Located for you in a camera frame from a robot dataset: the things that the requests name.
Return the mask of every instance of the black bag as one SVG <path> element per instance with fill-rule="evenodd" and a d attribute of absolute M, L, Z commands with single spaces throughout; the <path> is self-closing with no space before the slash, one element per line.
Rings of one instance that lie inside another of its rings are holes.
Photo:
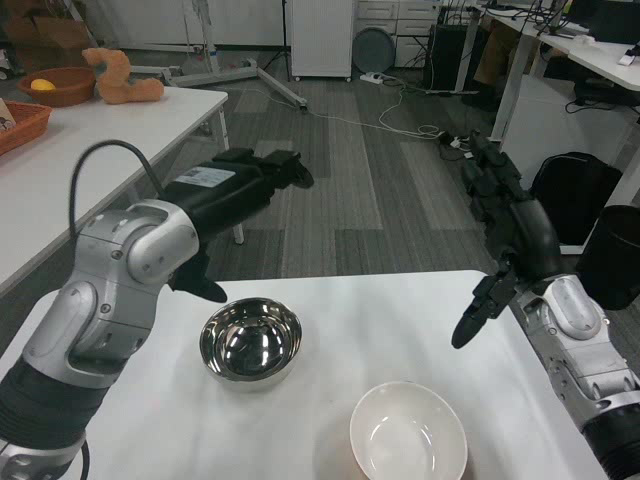
<path fill-rule="evenodd" d="M 582 245 L 622 173 L 593 155 L 569 152 L 545 160 L 531 194 L 549 215 L 565 245 Z"/>

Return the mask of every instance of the white desk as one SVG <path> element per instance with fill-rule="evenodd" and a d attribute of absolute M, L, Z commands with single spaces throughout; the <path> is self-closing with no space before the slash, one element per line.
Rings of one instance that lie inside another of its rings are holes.
<path fill-rule="evenodd" d="M 472 16 L 471 24 L 467 30 L 467 37 L 475 38 L 475 30 L 480 17 L 480 12 L 485 13 L 485 9 L 477 7 L 478 14 Z M 581 64 L 582 66 L 602 75 L 603 77 L 617 83 L 624 88 L 633 91 L 640 91 L 640 62 L 636 61 L 629 67 L 617 65 L 618 60 L 631 45 L 622 45 L 617 43 L 596 42 L 594 45 L 584 45 L 573 39 L 558 37 L 548 34 L 538 36 L 539 31 L 534 28 L 531 22 L 525 24 L 523 17 L 512 19 L 511 15 L 518 13 L 517 10 L 492 11 L 486 10 L 486 15 L 490 15 L 495 20 L 513 28 L 518 32 L 522 32 L 522 37 L 518 43 L 518 48 L 511 66 L 509 78 L 505 86 L 502 96 L 500 108 L 496 117 L 496 123 L 493 127 L 491 138 L 495 141 L 501 141 L 504 132 L 508 127 L 509 119 L 513 112 L 515 101 L 518 98 L 520 89 L 520 80 L 524 75 L 525 68 L 531 53 L 531 49 L 537 42 L 543 42 L 553 48 L 560 50 L 568 55 L 569 59 Z M 468 38 L 465 42 L 465 48 L 462 58 L 465 58 L 473 46 L 473 38 Z M 458 70 L 458 83 L 464 82 L 466 79 L 469 61 L 468 57 L 460 63 Z M 541 59 L 539 51 L 536 55 L 534 65 L 532 67 L 532 75 L 542 76 L 544 74 L 546 64 Z"/>
<path fill-rule="evenodd" d="M 467 39 L 465 48 L 463 49 L 462 58 L 468 55 L 473 46 L 475 38 L 475 30 L 477 29 L 480 12 L 485 12 L 484 8 L 476 7 L 478 12 L 472 16 L 471 24 L 467 30 Z M 528 63 L 528 59 L 532 48 L 536 48 L 536 57 L 531 67 L 531 75 L 542 78 L 546 69 L 546 62 L 540 55 L 538 42 L 543 42 L 567 54 L 568 58 L 579 63 L 580 65 L 602 75 L 612 82 L 623 86 L 629 90 L 640 91 L 640 61 L 634 62 L 628 67 L 618 65 L 618 60 L 631 45 L 622 45 L 617 43 L 596 42 L 593 45 L 585 45 L 574 41 L 574 39 L 558 37 L 548 34 L 538 36 L 539 31 L 534 28 L 530 22 L 525 24 L 523 17 L 512 19 L 510 15 L 517 13 L 516 10 L 507 10 L 492 12 L 486 10 L 486 14 L 499 22 L 522 31 L 522 37 L 518 42 L 516 54 L 509 72 L 507 84 L 500 102 L 500 108 L 496 116 L 496 122 L 493 127 L 491 139 L 501 142 L 505 137 L 509 122 L 511 121 L 513 111 L 520 94 L 520 84 Z M 469 58 L 467 57 L 460 63 L 458 70 L 457 89 L 460 85 L 464 85 L 469 66 Z M 622 179 L 618 183 L 615 191 L 609 199 L 608 205 L 628 205 L 640 189 L 640 150 L 635 154 L 634 158 L 627 165 L 623 172 Z M 564 254 L 576 255 L 581 254 L 584 245 L 580 246 L 563 246 Z"/>
<path fill-rule="evenodd" d="M 96 98 L 54 109 L 42 137 L 0 156 L 0 293 L 66 240 L 71 172 L 86 148 L 100 140 L 125 140 L 153 165 L 209 121 L 226 150 L 222 105 L 227 97 L 224 92 L 167 88 L 155 103 L 106 105 Z M 131 152 L 120 147 L 96 151 L 80 174 L 78 220 L 106 206 L 142 174 Z"/>
<path fill-rule="evenodd" d="M 209 376 L 200 331 L 219 305 L 165 288 L 154 330 L 89 424 L 94 479 L 363 479 L 349 419 L 391 380 L 443 396 L 465 428 L 463 480 L 605 480 L 511 312 L 467 347 L 451 333 L 479 272 L 226 282 L 234 301 L 264 296 L 302 323 L 291 374 L 266 393 L 238 394 Z M 0 359 L 0 378 L 54 294 L 31 312 Z M 76 480 L 80 456 L 64 477 Z"/>

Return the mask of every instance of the woven basket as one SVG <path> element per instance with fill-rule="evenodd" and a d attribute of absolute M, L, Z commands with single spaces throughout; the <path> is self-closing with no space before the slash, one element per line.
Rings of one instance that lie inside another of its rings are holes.
<path fill-rule="evenodd" d="M 53 111 L 44 105 L 5 103 L 17 125 L 11 130 L 0 132 L 0 155 L 42 135 L 47 130 L 49 115 Z"/>
<path fill-rule="evenodd" d="M 55 90 L 33 90 L 31 82 L 37 78 L 49 80 Z M 34 72 L 18 84 L 18 88 L 36 102 L 50 107 L 70 107 L 93 98 L 96 76 L 93 70 L 83 67 L 51 68 Z"/>

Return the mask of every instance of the robotic hand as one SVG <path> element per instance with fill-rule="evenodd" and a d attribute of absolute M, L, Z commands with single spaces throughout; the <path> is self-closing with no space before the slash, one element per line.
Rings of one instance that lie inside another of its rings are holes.
<path fill-rule="evenodd" d="M 575 275 L 541 204 L 520 187 L 509 157 L 479 134 L 462 167 L 475 218 L 498 272 L 485 277 L 456 327 L 462 348 L 517 300 L 525 333 L 551 385 L 612 480 L 640 478 L 640 381 L 609 341 L 609 320 Z"/>
<path fill-rule="evenodd" d="M 88 455 L 85 427 L 149 336 L 160 289 L 170 282 L 226 301 L 205 279 L 206 262 L 189 260 L 202 260 L 214 234 L 269 205 L 276 189 L 311 187 L 299 159 L 229 150 L 169 184 L 160 200 L 85 225 L 71 277 L 0 383 L 1 480 L 55 480 L 81 448 Z"/>

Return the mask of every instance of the label sticker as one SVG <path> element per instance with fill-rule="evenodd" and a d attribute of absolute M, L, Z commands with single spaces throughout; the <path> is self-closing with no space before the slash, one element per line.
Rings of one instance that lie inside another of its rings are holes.
<path fill-rule="evenodd" d="M 188 172 L 180 175 L 174 182 L 189 183 L 199 187 L 213 188 L 220 185 L 225 180 L 236 174 L 229 170 L 219 168 L 194 167 Z"/>

